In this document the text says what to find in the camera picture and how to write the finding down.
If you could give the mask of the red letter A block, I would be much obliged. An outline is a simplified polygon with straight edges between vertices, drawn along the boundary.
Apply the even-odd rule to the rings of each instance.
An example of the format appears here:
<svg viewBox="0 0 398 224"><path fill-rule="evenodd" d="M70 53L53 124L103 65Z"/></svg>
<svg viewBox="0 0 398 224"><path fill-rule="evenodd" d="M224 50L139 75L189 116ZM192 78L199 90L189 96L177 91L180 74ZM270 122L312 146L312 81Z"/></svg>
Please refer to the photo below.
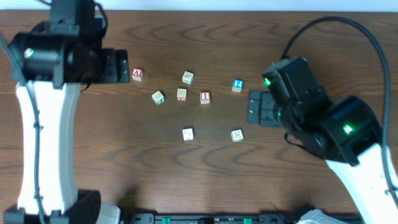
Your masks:
<svg viewBox="0 0 398 224"><path fill-rule="evenodd" d="M144 77L144 71L140 68L134 68L131 76L133 80L141 82Z"/></svg>

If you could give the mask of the blue number 2 block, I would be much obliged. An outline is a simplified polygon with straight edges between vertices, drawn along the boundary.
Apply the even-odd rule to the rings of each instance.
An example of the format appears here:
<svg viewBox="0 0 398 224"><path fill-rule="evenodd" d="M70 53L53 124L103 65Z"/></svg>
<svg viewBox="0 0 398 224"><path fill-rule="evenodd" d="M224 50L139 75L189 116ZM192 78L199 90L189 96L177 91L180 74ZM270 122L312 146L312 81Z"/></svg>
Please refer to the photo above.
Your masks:
<svg viewBox="0 0 398 224"><path fill-rule="evenodd" d="M233 81L232 91L241 92L243 89L244 81L235 79Z"/></svg>

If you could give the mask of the red letter I block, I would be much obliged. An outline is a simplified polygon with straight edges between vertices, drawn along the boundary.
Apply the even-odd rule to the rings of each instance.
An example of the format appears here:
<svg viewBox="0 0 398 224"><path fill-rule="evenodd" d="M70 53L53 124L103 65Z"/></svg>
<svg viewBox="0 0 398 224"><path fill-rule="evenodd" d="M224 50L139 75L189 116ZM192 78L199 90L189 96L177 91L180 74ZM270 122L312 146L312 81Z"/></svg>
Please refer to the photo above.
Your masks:
<svg viewBox="0 0 398 224"><path fill-rule="evenodd" d="M211 93L209 91L203 91L200 93L200 103L209 104L211 101Z"/></svg>

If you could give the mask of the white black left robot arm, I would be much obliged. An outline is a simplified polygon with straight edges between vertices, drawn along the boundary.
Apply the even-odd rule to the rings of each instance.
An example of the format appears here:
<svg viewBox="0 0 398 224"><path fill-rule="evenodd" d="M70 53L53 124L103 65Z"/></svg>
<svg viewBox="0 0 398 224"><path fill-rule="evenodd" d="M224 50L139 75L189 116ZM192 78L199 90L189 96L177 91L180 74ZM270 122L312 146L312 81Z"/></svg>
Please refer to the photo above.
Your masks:
<svg viewBox="0 0 398 224"><path fill-rule="evenodd" d="M50 2L50 19L1 48L9 59L23 122L24 168L17 204L4 223L120 224L121 209L97 190L78 189L75 111L92 84L128 83L125 50L105 49L108 18L94 0Z"/></svg>

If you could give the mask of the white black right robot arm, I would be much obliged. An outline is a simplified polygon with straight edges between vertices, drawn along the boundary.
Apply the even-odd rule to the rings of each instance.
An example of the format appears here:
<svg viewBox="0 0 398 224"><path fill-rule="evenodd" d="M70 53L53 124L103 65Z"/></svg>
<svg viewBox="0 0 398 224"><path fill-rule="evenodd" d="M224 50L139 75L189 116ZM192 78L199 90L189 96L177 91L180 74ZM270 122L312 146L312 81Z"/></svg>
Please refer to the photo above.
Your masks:
<svg viewBox="0 0 398 224"><path fill-rule="evenodd" d="M284 128L299 147L324 160L351 195L365 223L397 223L384 173L382 128L356 96L331 101L302 57L285 58L262 73L266 91L251 91L248 122Z"/></svg>

